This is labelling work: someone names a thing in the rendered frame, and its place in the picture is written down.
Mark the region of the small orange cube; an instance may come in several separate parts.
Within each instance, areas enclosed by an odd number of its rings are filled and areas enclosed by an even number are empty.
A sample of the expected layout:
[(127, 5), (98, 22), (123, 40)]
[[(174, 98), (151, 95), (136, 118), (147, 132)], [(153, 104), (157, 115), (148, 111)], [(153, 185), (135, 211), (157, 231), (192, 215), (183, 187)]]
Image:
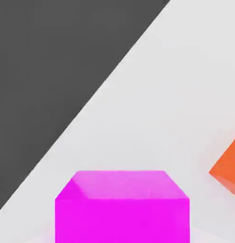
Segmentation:
[(235, 195), (235, 139), (211, 168), (209, 174)]

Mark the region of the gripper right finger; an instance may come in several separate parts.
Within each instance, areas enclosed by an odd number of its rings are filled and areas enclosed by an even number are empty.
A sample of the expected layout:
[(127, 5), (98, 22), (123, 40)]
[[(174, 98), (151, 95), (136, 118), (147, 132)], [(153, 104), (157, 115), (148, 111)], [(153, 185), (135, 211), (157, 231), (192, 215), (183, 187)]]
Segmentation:
[(198, 228), (190, 228), (190, 243), (233, 243), (228, 239), (202, 231)]

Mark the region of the small magenta cube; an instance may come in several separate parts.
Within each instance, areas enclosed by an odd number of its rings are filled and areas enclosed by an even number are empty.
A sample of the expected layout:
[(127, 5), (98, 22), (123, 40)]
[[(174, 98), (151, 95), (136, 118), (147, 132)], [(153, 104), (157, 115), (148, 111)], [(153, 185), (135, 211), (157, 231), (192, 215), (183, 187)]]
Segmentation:
[(161, 170), (78, 171), (55, 199), (55, 243), (190, 243), (190, 200)]

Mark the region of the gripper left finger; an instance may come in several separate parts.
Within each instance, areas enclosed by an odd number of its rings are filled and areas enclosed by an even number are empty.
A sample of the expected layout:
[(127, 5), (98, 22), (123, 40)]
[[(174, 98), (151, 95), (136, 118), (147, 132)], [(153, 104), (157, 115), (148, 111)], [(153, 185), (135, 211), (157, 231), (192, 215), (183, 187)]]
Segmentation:
[(38, 236), (37, 238), (35, 238), (34, 240), (32, 240), (32, 243), (55, 243), (54, 233), (52, 232), (44, 233)]

